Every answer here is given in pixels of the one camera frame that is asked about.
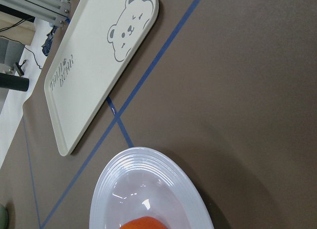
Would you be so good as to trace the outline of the white round plate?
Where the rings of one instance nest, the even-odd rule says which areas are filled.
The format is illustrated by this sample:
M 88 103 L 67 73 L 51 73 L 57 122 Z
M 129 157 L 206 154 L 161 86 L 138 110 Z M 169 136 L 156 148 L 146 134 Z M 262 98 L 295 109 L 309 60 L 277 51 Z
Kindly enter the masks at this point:
M 119 229 L 152 217 L 168 229 L 212 229 L 207 208 L 184 171 L 163 153 L 133 147 L 114 156 L 96 184 L 91 229 Z

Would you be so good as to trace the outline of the orange mandarin fruit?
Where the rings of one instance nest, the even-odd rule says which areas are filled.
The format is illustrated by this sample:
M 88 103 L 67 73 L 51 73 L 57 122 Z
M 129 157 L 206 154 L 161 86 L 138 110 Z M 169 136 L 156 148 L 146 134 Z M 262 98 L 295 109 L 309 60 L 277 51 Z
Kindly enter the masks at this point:
M 131 220 L 120 227 L 121 229 L 167 229 L 159 220 L 153 217 L 141 217 Z

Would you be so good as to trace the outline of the cream bear tray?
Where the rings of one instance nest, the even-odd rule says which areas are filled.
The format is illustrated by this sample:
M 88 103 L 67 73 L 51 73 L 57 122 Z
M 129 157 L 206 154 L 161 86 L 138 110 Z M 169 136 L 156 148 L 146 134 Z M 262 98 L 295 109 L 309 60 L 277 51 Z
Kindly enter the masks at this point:
M 44 82 L 61 156 L 71 154 L 155 23 L 159 0 L 80 0 Z

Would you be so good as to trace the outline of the black water bottle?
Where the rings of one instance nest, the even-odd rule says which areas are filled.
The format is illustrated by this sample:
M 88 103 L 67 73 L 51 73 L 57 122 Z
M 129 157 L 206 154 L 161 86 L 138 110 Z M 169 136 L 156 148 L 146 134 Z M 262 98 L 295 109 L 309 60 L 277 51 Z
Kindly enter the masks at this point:
M 29 88 L 29 79 L 10 74 L 0 74 L 0 87 L 15 91 L 26 92 Z

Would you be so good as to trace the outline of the aluminium frame post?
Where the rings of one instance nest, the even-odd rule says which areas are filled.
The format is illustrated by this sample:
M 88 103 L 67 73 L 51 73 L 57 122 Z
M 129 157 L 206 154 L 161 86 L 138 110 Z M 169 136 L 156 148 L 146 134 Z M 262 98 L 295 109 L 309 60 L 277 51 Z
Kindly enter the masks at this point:
M 57 27 L 64 25 L 71 10 L 66 0 L 0 0 L 0 3 Z

